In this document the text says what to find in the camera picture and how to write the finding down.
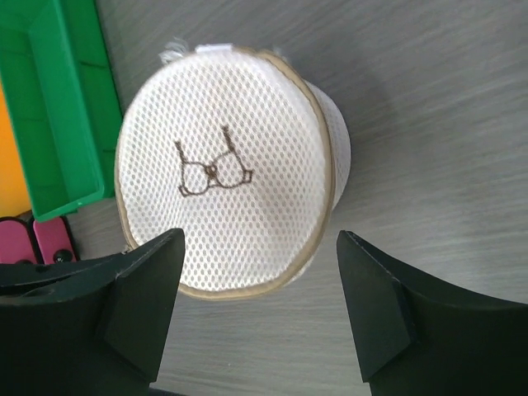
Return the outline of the orange clip file folder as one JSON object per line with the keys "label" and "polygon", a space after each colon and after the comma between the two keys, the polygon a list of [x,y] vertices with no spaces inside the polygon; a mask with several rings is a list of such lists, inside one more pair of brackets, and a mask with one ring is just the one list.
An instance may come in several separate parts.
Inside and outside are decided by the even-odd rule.
{"label": "orange clip file folder", "polygon": [[3,91],[1,91],[0,106],[1,216],[18,217],[31,211],[31,201]]}

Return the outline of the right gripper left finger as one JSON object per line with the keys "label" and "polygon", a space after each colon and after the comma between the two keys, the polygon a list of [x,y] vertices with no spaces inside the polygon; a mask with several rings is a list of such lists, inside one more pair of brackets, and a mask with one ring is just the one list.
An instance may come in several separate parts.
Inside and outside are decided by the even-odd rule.
{"label": "right gripper left finger", "polygon": [[185,251],[171,229],[127,253],[2,265],[2,394],[159,394]]}

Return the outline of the black pink drawer unit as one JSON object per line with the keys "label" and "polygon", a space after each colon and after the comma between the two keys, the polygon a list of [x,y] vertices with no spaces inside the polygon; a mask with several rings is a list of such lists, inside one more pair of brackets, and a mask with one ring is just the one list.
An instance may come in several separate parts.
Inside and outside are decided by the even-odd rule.
{"label": "black pink drawer unit", "polygon": [[76,243],[65,216],[37,221],[1,218],[1,263],[50,265],[79,260]]}

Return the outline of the green plastic tray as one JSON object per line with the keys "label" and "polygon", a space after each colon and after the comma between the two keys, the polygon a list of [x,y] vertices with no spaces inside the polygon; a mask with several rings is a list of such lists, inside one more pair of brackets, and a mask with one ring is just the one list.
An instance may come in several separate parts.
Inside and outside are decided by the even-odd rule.
{"label": "green plastic tray", "polygon": [[35,218],[112,196],[122,113],[96,3],[2,2],[1,82]]}

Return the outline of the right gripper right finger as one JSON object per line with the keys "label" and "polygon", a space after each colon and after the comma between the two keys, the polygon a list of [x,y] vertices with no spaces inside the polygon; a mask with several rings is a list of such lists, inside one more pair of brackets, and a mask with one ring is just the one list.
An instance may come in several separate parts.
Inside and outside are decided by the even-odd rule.
{"label": "right gripper right finger", "polygon": [[527,307],[410,266],[350,231],[337,260],[373,395],[524,395]]}

